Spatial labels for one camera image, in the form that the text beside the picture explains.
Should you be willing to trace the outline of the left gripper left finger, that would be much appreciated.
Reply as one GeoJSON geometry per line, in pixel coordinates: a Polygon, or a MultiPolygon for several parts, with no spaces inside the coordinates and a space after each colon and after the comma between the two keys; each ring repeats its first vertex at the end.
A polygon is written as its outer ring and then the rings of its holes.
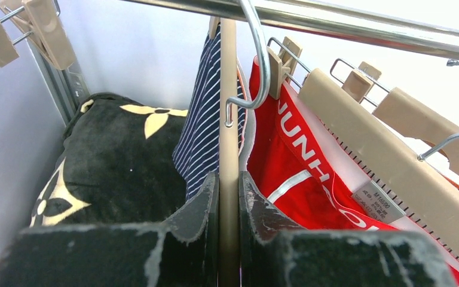
{"type": "Polygon", "coordinates": [[[0,286],[215,286],[219,178],[163,222],[22,230],[0,260],[0,286]]]}

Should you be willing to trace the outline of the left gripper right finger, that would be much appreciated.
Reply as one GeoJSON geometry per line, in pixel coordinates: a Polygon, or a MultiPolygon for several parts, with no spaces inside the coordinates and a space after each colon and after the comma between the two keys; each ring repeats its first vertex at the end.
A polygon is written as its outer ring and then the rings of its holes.
{"type": "Polygon", "coordinates": [[[440,252],[406,231],[306,230],[248,172],[238,184],[243,286],[455,286],[440,252]]]}

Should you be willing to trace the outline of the red underwear with white lettering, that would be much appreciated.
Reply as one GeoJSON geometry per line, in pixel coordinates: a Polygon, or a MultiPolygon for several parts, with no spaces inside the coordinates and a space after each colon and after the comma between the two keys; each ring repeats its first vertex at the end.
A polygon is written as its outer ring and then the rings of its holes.
{"type": "Polygon", "coordinates": [[[283,81],[256,112],[248,171],[263,196],[310,230],[412,231],[434,244],[459,286],[459,262],[390,199],[283,81]]]}

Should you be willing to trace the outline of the navy striped underwear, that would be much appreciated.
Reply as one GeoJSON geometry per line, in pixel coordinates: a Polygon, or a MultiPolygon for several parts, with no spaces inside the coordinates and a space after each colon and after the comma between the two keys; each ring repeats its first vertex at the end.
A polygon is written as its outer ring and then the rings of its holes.
{"type": "Polygon", "coordinates": [[[207,36],[201,53],[187,118],[173,162],[186,182],[186,200],[193,198],[210,172],[219,171],[221,92],[221,26],[207,36]]]}

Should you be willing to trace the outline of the beige hanger with red underwear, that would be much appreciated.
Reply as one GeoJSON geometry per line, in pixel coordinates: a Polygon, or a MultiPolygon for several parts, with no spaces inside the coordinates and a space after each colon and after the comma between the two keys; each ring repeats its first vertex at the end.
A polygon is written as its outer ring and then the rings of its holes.
{"type": "Polygon", "coordinates": [[[319,69],[300,84],[301,102],[383,184],[390,199],[459,262],[459,185],[416,154],[319,69]]]}

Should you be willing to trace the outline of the beige hanger with navy underwear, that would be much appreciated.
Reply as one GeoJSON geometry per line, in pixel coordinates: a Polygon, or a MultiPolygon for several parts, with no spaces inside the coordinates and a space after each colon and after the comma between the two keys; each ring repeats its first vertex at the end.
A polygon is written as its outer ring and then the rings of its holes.
{"type": "Polygon", "coordinates": [[[238,205],[238,107],[260,107],[271,86],[271,68],[265,35],[252,1],[240,1],[256,48],[260,86],[253,101],[237,97],[236,25],[221,20],[221,99],[219,120],[219,255],[218,286],[240,285],[240,227],[238,205]]]}

